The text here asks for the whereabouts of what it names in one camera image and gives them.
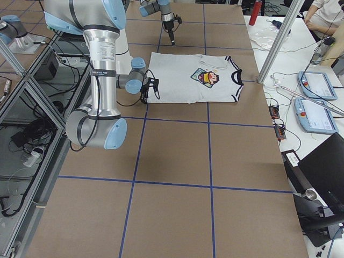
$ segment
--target white table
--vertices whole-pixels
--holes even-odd
[[[260,16],[257,18],[257,21],[254,26],[248,25],[249,19],[250,19],[250,16],[245,16],[245,22],[247,25],[248,34],[250,38],[252,39],[254,38],[254,35],[256,33],[261,34],[263,33],[263,30],[266,30],[266,28],[273,27],[273,25],[267,20],[275,19],[282,22],[284,18]],[[257,67],[258,67],[258,70],[260,71],[269,52],[258,50],[258,48],[262,49],[262,47],[252,40],[251,40],[251,44],[254,50]],[[307,47],[307,48],[301,49],[296,52],[283,53],[285,51],[294,51],[303,47]],[[264,81],[264,91],[266,92],[267,98],[271,96],[272,98],[276,99],[279,104],[288,105],[290,103],[289,100],[287,100],[285,97],[283,97],[282,95],[276,92],[276,88],[272,88],[274,86],[274,81],[272,78],[270,78],[270,75],[272,75],[273,73],[292,74],[292,73],[299,73],[299,71],[304,71],[307,65],[309,64],[309,61],[316,47],[317,47],[317,44],[315,44],[315,41],[313,37],[311,36],[311,33],[305,26],[303,20],[297,18],[291,28],[291,33],[288,36],[288,39],[283,44],[280,50],[280,53],[278,54],[269,72],[268,77]],[[324,72],[327,74],[333,86],[342,87],[342,84],[340,83],[336,74],[333,72],[333,70],[330,67],[310,65],[307,71]],[[289,89],[296,90],[298,93],[301,93],[301,90],[299,89],[299,87],[297,87],[298,78],[296,74],[289,75],[289,76],[282,75],[282,74],[275,74],[275,79],[278,79],[281,85]],[[283,89],[279,89],[278,91],[286,95],[287,97],[292,98],[292,96],[287,91]],[[333,103],[339,108],[344,109],[344,101],[343,101],[344,89],[335,89],[335,91],[336,91],[336,94],[338,95],[338,100],[333,101]],[[303,130],[296,116],[296,111],[294,108],[294,101],[292,101],[289,110],[287,106],[280,106],[279,114],[281,118],[283,119],[283,121],[286,122],[286,129],[298,135],[298,137],[301,140],[301,143],[302,143],[301,147],[297,151],[297,154],[301,159],[307,156],[308,153],[314,150],[317,146],[319,146],[322,142],[324,142],[329,137],[329,135],[326,135],[326,134],[307,133]],[[339,133],[344,137],[344,119],[336,119],[335,122],[339,129]],[[297,149],[299,146],[298,139],[289,132],[286,132],[286,137],[287,139],[281,141],[281,144],[279,146],[281,152],[287,151],[290,149]],[[309,253],[309,257],[315,257],[317,252],[321,251],[320,248],[315,248],[306,236],[305,236],[305,242],[307,246],[307,251]],[[323,257],[326,257],[328,248],[329,248],[329,243],[326,244],[326,249],[323,251],[323,254],[322,254]],[[340,258],[340,257],[343,257],[343,254],[344,254],[344,239],[336,239],[333,249],[331,251],[331,258]]]

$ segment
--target black monitor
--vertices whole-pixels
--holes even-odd
[[[344,214],[344,138],[332,134],[298,165],[333,213]]]

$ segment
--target blue and white tablet device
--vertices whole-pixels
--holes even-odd
[[[300,71],[298,79],[303,93],[309,98],[320,99],[320,96],[327,101],[334,101],[338,98],[325,73]]]
[[[333,134],[338,128],[330,111],[304,98],[295,99],[296,115],[301,126],[309,133]]]

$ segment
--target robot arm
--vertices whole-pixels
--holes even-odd
[[[182,23],[182,17],[172,14],[169,0],[153,0],[141,2],[140,12],[143,17],[147,17],[158,11],[161,12],[161,20],[164,30],[168,33],[172,46],[174,46],[174,21],[178,21],[178,24]]]
[[[0,17],[0,39],[5,44],[9,44],[14,39],[20,49],[27,49],[33,45],[33,39],[15,15]]]
[[[136,94],[146,79],[141,58],[132,60],[129,75],[116,74],[116,40],[126,24],[122,1],[45,0],[45,19],[55,30],[82,34],[90,52],[91,97],[68,117],[68,138],[81,146],[119,148],[127,123],[117,109],[116,84]]]

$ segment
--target cartoon print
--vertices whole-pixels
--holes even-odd
[[[208,88],[213,87],[213,85],[219,82],[219,76],[215,73],[216,71],[205,71],[202,68],[198,68],[193,75],[192,79],[200,82],[201,84],[207,86]]]

